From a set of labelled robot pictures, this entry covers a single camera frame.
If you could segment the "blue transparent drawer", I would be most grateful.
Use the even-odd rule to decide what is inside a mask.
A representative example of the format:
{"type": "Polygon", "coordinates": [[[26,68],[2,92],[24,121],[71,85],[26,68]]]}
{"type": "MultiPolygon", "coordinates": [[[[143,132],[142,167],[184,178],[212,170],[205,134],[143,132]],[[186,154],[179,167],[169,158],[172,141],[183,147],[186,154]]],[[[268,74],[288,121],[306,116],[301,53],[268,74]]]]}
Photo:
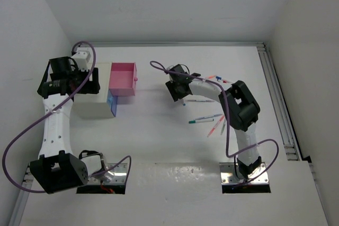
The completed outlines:
{"type": "Polygon", "coordinates": [[[107,104],[109,105],[110,111],[114,117],[117,115],[117,104],[118,104],[118,97],[113,96],[111,91],[108,90],[108,96],[107,96],[107,104]]]}

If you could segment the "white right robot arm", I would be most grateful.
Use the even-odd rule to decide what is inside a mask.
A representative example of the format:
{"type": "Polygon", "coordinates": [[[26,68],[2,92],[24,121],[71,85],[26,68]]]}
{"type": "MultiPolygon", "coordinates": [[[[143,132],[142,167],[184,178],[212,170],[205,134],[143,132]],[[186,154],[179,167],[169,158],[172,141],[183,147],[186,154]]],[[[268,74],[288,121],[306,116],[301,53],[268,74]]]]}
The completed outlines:
{"type": "Polygon", "coordinates": [[[261,165],[262,159],[255,147],[255,123],[258,121],[260,107],[247,85],[241,80],[221,83],[203,79],[197,73],[189,75],[179,64],[165,73],[170,78],[165,85],[175,102],[188,95],[197,95],[220,103],[226,123],[236,133],[238,170],[244,178],[249,179],[261,165]]]}

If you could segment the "pink drawer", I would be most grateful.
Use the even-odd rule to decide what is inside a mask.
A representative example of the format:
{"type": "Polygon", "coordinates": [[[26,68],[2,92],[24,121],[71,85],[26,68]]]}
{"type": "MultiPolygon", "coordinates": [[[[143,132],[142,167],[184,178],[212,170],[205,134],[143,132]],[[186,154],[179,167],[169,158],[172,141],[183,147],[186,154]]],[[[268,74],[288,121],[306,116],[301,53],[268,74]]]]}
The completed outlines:
{"type": "Polygon", "coordinates": [[[113,96],[135,96],[137,81],[135,62],[112,63],[109,91],[113,96]]]}

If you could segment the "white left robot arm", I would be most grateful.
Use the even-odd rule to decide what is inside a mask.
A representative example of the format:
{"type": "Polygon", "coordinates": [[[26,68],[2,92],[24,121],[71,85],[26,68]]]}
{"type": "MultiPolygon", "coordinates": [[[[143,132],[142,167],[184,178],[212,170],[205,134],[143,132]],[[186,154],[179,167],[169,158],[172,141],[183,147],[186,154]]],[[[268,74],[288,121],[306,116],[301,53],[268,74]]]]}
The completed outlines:
{"type": "Polygon", "coordinates": [[[104,170],[103,155],[88,151],[76,157],[70,145],[72,93],[98,94],[99,70],[88,67],[87,52],[72,57],[50,59],[38,94],[43,98],[45,115],[43,142],[30,171],[48,194],[85,186],[88,179],[104,170]]]}

